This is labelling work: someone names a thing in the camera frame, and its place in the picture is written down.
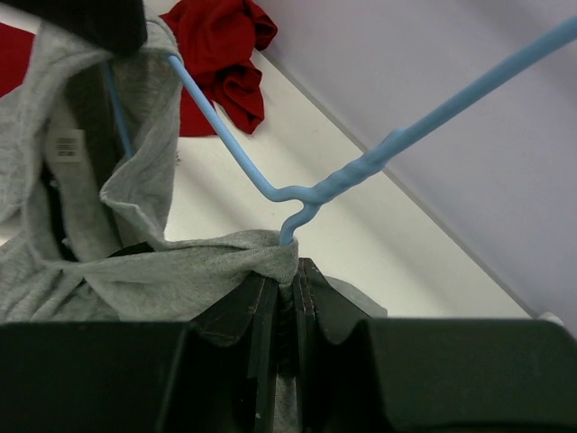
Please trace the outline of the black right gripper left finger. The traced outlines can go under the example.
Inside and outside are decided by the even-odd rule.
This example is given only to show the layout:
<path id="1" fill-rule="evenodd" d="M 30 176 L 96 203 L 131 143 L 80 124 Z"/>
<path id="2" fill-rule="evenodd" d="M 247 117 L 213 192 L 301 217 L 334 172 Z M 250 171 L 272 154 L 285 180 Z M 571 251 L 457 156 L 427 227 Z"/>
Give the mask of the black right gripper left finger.
<path id="1" fill-rule="evenodd" d="M 4 432 L 269 432 L 278 286 L 252 273 L 189 322 L 6 324 Z"/>

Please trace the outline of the light blue wire hanger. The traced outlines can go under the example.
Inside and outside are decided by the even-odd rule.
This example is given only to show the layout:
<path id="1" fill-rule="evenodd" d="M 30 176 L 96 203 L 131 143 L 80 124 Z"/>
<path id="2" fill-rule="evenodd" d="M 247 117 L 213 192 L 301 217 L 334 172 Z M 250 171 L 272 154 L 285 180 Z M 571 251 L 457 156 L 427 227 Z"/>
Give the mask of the light blue wire hanger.
<path id="1" fill-rule="evenodd" d="M 285 245 L 292 242 L 295 231 L 309 223 L 323 205 L 382 171 L 389 160 L 405 151 L 409 146 L 446 124 L 522 71 L 574 41 L 576 41 L 576 17 L 572 16 L 550 31 L 543 33 L 524 48 L 505 58 L 501 63 L 474 80 L 466 88 L 454 94 L 410 127 L 399 128 L 391 132 L 375 148 L 369 150 L 363 156 L 350 161 L 341 169 L 334 171 L 315 186 L 293 185 L 280 189 L 273 187 L 257 166 L 254 165 L 248 154 L 210 105 L 196 81 L 186 71 L 182 61 L 173 54 L 167 54 L 165 58 L 184 85 L 184 88 L 200 108 L 205 119 L 213 127 L 217 136 L 253 186 L 271 202 L 283 203 L 296 200 L 303 205 L 300 211 L 288 217 L 281 226 L 279 243 Z"/>

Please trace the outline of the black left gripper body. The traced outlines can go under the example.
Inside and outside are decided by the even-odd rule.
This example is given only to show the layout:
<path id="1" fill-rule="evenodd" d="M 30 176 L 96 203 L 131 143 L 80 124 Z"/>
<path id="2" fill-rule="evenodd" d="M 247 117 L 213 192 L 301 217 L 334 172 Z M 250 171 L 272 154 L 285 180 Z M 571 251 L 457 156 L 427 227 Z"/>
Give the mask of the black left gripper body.
<path id="1" fill-rule="evenodd" d="M 17 8 L 120 56 L 148 40 L 141 0 L 20 0 Z"/>

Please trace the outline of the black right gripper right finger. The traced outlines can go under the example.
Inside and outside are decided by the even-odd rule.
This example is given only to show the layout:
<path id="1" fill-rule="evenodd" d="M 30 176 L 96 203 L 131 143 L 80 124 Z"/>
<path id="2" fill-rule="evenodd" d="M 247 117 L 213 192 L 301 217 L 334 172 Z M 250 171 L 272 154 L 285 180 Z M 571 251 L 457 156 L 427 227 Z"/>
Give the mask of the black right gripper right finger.
<path id="1" fill-rule="evenodd" d="M 293 290 L 305 432 L 576 429 L 576 343 L 555 323 L 373 318 L 309 259 Z"/>

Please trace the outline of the grey t shirt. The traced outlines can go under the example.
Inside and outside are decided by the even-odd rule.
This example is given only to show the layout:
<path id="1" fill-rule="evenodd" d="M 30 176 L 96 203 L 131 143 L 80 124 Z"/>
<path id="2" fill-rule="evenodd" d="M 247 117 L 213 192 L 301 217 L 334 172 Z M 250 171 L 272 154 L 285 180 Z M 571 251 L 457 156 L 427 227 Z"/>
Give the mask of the grey t shirt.
<path id="1" fill-rule="evenodd" d="M 278 286 L 269 432 L 305 432 L 298 411 L 293 282 L 302 258 L 280 231 L 165 236 L 182 83 L 175 37 L 146 14 L 148 40 L 121 58 L 43 23 L 21 86 L 1 100 L 1 248 L 6 324 L 189 322 L 252 274 Z"/>

